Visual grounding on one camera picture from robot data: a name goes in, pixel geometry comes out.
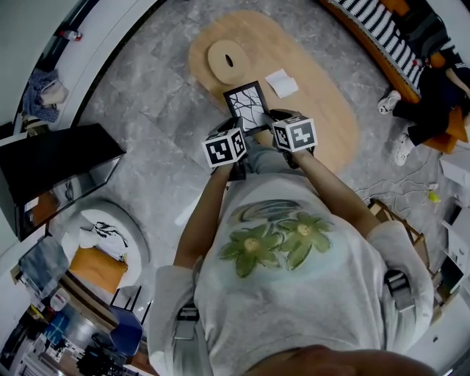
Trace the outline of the person's left forearm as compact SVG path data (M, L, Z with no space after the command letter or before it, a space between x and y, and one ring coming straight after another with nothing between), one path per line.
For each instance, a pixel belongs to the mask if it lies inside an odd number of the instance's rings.
M198 203L184 228L173 265L192 269L212 247L218 220L233 164L217 167L208 180Z

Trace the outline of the dark grey backpack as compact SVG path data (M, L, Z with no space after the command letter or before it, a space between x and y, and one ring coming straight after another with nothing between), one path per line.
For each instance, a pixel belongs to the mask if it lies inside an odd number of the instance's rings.
M432 10L410 10L402 18L401 33L418 59L428 59L449 41L444 22Z

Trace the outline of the white shelf unit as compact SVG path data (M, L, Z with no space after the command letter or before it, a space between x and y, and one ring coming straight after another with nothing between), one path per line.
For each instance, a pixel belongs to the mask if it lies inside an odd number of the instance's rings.
M448 233L447 255L467 275L470 267L470 208L461 209L452 224L445 220L441 223Z

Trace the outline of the orange sofa cushion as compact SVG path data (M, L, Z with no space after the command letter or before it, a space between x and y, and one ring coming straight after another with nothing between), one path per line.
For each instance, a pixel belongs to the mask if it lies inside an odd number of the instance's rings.
M405 15L410 7L406 0L380 0L389 12L395 12L398 16Z

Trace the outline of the grey flower print shirt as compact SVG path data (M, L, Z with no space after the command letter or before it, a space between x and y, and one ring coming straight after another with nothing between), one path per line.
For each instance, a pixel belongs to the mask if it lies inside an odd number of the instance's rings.
M433 285L401 223L364 238L306 178L250 174L231 185L203 262L156 271L155 301L148 352L159 374L197 373L174 358L177 315L194 303L198 353L214 376L239 376L313 344L404 353L430 324Z

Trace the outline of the round woven beige mat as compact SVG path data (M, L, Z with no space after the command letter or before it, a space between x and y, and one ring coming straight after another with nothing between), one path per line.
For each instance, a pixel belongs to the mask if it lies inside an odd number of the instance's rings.
M242 47L232 40L218 40L207 52L209 67L223 84L240 82L249 71L249 59Z

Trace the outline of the white cardboard box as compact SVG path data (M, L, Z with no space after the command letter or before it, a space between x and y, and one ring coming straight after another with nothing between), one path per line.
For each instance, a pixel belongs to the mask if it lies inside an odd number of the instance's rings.
M470 189L470 150L457 150L453 154L443 155L440 163L445 177Z

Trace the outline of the orange sofa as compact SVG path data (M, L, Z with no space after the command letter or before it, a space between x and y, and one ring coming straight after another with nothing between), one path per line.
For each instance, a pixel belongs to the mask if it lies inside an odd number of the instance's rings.
M374 43L365 35L365 33L362 32L358 26L356 26L346 15L333 6L328 0L319 0L319 2L324 6L324 8L333 14L336 19L341 24L343 24L346 29L349 30L350 33L355 36L357 41L369 53L370 57L376 63L376 65L380 67L383 74L389 80L391 86L401 94L402 100L413 104L419 103L421 98L420 92L413 91L412 88L406 84L405 80L393 68L391 63L389 63L388 60L380 53L378 47L374 45ZM424 8L424 6L420 7L417 5L416 2L409 7L410 10ZM392 12L392 19L397 25L399 31L399 24L402 22L402 18L403 16L398 16L398 14ZM440 51L435 52L430 58L428 58L426 63L429 62L432 68L442 68L446 62L444 56L442 55L442 52L445 50L450 50L458 54L458 50L456 50L455 44L450 39L450 41L444 45ZM424 142L424 144L440 152L451 153L453 152L458 142L469 142L469 134L467 131L470 129L467 127L468 126L465 125L463 110L461 106L457 106L455 109L451 110L449 114L449 125L447 130L442 135Z

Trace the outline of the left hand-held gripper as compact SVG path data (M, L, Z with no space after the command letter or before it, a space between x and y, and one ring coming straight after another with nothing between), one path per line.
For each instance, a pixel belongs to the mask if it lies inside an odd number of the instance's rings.
M203 151L210 168L215 169L233 163L229 179L245 180L246 171L242 160L246 156L246 145L236 120L227 119L209 132L202 142Z

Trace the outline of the blue chair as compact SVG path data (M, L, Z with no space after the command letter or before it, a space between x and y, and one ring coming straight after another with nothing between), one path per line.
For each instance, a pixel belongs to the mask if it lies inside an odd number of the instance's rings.
M152 300L148 302L142 319L138 319L134 314L134 307L140 296L142 287L139 286L134 298L129 298L124 308L114 305L120 289L117 289L112 298L109 310L113 317L117 320L117 326L111 330L110 339L115 349L126 357L134 356L143 338L143 324L151 307Z

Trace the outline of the white folded paper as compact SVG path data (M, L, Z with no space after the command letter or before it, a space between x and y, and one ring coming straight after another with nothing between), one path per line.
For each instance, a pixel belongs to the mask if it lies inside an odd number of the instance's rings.
M271 73L265 79L279 98L285 98L299 90L295 79L289 76L284 69Z

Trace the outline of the black framed patterned picture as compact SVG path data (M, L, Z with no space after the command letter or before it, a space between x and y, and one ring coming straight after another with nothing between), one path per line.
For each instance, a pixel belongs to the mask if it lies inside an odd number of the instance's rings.
M258 81L244 84L223 93L233 118L246 135L254 135L269 127L261 125L261 115L269 114L269 108Z

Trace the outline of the pile of blue grey clothes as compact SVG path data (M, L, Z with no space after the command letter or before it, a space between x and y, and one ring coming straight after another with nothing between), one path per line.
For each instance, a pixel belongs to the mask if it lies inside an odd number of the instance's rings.
M57 106L68 97L68 89L59 80L58 71L45 72L35 68L23 94L23 112L42 121L55 123Z

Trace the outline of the black white striped blanket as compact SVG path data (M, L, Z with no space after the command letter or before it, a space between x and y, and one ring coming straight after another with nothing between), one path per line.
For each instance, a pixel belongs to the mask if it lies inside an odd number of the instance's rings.
M413 91L418 92L423 67L400 35L392 13L380 0L328 0L346 15L378 47L398 74Z

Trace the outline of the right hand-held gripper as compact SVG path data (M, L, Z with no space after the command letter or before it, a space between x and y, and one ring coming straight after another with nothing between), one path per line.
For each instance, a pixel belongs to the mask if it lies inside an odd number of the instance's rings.
M261 115L261 125L272 127L274 145L283 154L291 169L298 168L292 158L294 152L307 150L312 154L317 145L314 120L298 116L299 114L298 111L288 109L271 109L270 115Z

